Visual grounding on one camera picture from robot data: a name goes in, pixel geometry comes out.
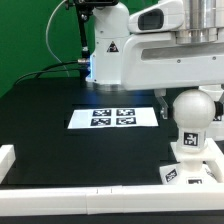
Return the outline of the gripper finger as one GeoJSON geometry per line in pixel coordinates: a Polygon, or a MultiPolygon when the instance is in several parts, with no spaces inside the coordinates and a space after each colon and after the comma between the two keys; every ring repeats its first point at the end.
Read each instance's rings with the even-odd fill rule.
{"type": "Polygon", "coordinates": [[[221,95],[220,99],[215,102],[215,108],[216,108],[216,113],[215,113],[215,121],[221,121],[222,116],[224,115],[224,93],[221,95]]]}

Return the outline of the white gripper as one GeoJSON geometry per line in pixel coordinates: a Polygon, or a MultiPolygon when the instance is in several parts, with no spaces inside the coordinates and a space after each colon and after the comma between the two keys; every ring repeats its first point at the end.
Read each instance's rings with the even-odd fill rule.
{"type": "Polygon", "coordinates": [[[127,90],[156,89],[167,119],[163,88],[224,84],[224,31],[214,42],[189,45],[177,44],[174,32],[132,35],[123,49],[121,84],[127,90]]]}

